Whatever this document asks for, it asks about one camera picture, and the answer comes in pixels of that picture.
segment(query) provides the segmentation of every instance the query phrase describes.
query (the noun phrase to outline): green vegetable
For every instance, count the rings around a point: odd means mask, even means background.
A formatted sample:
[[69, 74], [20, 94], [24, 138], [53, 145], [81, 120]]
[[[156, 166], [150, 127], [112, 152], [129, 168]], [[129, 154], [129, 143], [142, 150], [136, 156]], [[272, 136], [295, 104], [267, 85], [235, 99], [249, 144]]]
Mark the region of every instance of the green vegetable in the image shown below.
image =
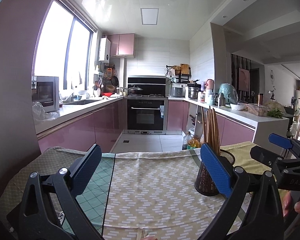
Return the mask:
[[282, 119], [282, 113], [278, 108], [268, 111], [267, 116]]

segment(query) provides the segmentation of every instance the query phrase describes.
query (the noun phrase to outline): wire mesh cup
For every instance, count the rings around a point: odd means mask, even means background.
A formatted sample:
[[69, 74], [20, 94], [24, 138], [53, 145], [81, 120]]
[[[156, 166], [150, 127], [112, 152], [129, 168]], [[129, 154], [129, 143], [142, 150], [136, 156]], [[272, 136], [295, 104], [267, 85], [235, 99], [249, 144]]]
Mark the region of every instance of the wire mesh cup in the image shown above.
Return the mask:
[[[220, 150], [220, 156], [225, 157], [231, 163], [231, 165], [233, 165], [235, 162], [234, 156], [228, 151]], [[200, 194], [205, 196], [215, 196], [219, 194], [219, 191], [203, 162], [201, 162], [194, 187]]]

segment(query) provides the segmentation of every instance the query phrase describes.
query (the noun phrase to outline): microwave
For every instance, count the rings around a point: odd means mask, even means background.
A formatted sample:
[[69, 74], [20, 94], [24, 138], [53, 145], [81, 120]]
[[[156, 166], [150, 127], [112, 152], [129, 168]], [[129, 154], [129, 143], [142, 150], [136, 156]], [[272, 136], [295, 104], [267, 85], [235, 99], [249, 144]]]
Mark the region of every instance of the microwave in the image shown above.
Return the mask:
[[59, 109], [59, 77], [32, 76], [32, 102], [40, 102], [45, 112]]

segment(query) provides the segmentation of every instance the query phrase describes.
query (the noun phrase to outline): red bowl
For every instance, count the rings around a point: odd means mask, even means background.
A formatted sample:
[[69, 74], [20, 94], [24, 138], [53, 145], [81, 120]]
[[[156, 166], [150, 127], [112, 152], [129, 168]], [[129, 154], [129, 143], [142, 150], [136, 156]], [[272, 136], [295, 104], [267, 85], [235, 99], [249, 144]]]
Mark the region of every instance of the red bowl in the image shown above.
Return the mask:
[[111, 96], [112, 94], [113, 94], [113, 92], [112, 93], [101, 93], [102, 96], [107, 96], [107, 97]]

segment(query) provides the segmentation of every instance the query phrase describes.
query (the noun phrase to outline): window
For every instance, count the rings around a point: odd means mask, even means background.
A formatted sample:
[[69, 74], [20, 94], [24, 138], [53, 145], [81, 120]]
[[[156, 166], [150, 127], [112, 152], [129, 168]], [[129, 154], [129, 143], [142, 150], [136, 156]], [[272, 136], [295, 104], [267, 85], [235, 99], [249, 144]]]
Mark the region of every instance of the window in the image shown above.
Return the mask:
[[92, 30], [55, 0], [40, 35], [34, 75], [59, 77], [59, 90], [88, 86]]

